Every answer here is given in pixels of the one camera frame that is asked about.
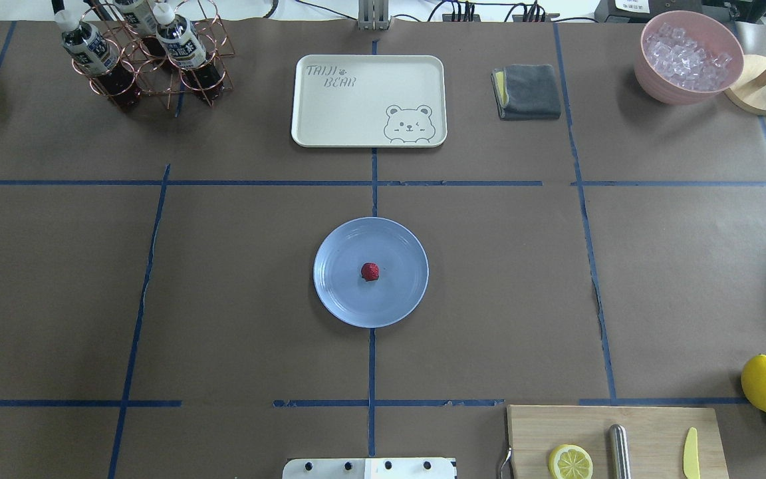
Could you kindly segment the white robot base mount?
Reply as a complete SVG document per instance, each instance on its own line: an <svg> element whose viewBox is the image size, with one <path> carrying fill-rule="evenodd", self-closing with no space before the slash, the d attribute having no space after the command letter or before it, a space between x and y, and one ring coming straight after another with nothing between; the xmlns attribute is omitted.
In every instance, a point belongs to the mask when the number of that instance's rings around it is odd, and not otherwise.
<svg viewBox="0 0 766 479"><path fill-rule="evenodd" d="M457 478L453 458L296 458L283 478Z"/></svg>

